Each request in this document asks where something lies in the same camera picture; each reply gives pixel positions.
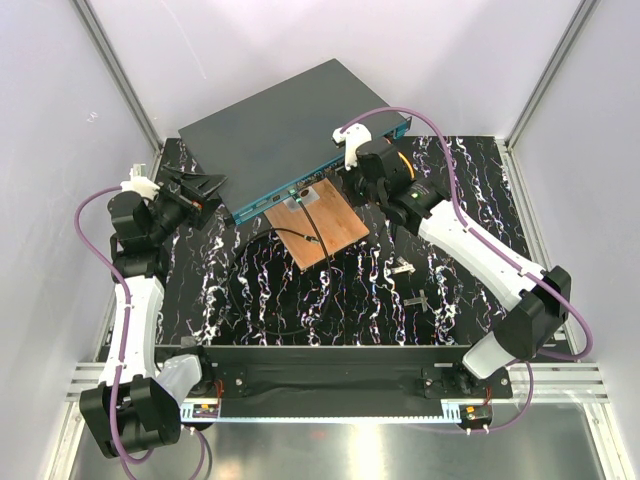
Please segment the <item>silver SFP module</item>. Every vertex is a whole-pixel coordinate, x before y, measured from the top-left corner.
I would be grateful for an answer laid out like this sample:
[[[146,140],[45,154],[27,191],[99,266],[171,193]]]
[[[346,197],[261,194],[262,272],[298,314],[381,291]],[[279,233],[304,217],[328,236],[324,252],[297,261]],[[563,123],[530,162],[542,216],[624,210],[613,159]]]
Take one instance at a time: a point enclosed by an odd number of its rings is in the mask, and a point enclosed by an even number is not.
[[[397,258],[397,265],[391,268],[391,273],[393,275],[408,273],[413,274],[415,272],[415,267],[408,261],[403,258]]]

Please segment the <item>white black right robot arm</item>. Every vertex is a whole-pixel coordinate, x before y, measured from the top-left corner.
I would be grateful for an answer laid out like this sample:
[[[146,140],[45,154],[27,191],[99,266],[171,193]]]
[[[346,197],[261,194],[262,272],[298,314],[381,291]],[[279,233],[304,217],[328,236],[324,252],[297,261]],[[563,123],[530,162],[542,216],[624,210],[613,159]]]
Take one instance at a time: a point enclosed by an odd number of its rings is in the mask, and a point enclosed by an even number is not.
[[[487,287],[506,317],[462,357],[454,384],[466,396],[486,389],[490,376],[529,360],[567,320],[571,278],[520,257],[477,222],[457,213],[448,191],[415,173],[386,138],[345,142],[345,190],[354,202],[375,204],[393,224],[454,258]]]

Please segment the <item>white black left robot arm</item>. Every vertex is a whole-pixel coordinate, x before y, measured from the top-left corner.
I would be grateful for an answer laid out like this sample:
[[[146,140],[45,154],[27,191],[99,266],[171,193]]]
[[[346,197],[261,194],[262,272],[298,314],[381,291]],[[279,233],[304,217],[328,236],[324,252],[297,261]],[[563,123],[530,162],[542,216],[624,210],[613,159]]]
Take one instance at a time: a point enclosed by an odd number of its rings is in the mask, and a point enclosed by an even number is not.
[[[158,366],[156,328],[170,259],[164,243],[181,225],[202,229],[221,204],[227,178],[166,168],[165,183],[149,179],[139,164],[109,189],[114,233],[110,253],[87,248],[110,270],[116,314],[111,346],[96,387],[79,407],[103,455],[139,464],[180,437],[180,407],[191,394],[215,386],[216,372],[201,347],[182,347]]]

